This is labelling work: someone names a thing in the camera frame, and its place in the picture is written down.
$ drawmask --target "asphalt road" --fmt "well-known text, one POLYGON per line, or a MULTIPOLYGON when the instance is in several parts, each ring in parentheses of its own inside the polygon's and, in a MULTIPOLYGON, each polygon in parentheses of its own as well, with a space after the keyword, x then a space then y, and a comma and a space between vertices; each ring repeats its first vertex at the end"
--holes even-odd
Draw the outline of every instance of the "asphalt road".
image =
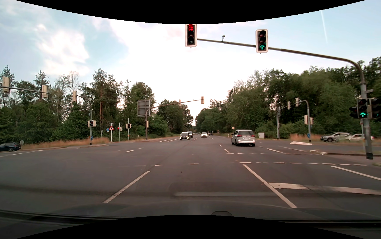
POLYGON ((381 217, 381 167, 277 142, 234 146, 227 137, 195 135, 0 154, 0 209, 221 199, 381 217))

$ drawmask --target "road sign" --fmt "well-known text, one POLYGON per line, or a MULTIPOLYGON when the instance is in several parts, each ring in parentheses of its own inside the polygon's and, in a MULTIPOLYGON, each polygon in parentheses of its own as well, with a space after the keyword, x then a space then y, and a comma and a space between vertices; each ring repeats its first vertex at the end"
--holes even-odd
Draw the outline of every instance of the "road sign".
MULTIPOLYGON (((137 101, 137 117, 144 117, 145 112, 151 107, 151 100, 138 100, 137 101)), ((147 115, 151 115, 152 110, 147 111, 147 115)))

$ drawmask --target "sky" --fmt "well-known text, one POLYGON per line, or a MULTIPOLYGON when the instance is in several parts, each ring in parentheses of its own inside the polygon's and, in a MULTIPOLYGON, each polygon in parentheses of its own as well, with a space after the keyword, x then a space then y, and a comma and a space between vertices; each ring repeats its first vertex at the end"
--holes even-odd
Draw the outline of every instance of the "sky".
MULTIPOLYGON (((253 22, 199 24, 198 38, 255 45, 255 31, 267 29, 269 46, 368 63, 381 56, 381 1, 365 0, 322 11, 253 22)), ((255 70, 302 73, 310 66, 345 67, 346 62, 198 41, 184 46, 183 24, 138 23, 92 17, 0 0, 0 71, 32 82, 39 71, 54 80, 70 71, 90 83, 101 68, 117 82, 144 82, 156 105, 187 103, 196 117, 209 99, 225 100, 237 80, 255 70)))

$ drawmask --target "traffic light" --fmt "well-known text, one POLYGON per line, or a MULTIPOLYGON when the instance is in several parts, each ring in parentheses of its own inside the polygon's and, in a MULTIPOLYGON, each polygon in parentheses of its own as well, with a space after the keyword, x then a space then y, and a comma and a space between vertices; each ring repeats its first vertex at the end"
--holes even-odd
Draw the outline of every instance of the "traffic light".
POLYGON ((196 46, 196 24, 187 24, 184 25, 185 39, 184 43, 186 47, 195 47, 196 46))
POLYGON ((354 107, 350 107, 348 108, 351 113, 350 113, 350 116, 355 118, 355 119, 358 119, 359 118, 359 114, 357 113, 357 106, 354 106, 354 107))
POLYGON ((372 111, 372 119, 380 117, 379 111, 381 110, 381 99, 371 99, 370 106, 372 111))
POLYGON ((255 31, 255 51, 257 53, 266 53, 269 51, 267 29, 255 31))
MULTIPOLYGON (((10 87, 10 79, 8 77, 2 77, 3 78, 3 86, 10 87)), ((3 88, 4 93, 10 93, 9 88, 3 88)))
POLYGON ((368 101, 366 99, 358 99, 357 100, 357 113, 359 119, 368 118, 368 101))

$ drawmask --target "dark car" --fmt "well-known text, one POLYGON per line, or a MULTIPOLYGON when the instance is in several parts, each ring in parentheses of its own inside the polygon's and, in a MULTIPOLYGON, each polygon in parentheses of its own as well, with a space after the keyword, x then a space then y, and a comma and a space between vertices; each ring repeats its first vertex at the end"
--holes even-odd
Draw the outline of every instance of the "dark car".
POLYGON ((190 140, 190 134, 188 132, 182 132, 180 134, 180 140, 190 140))
POLYGON ((18 151, 19 149, 21 149, 21 144, 20 143, 4 143, 4 144, 0 144, 0 152, 3 152, 3 151, 12 152, 12 151, 18 151))

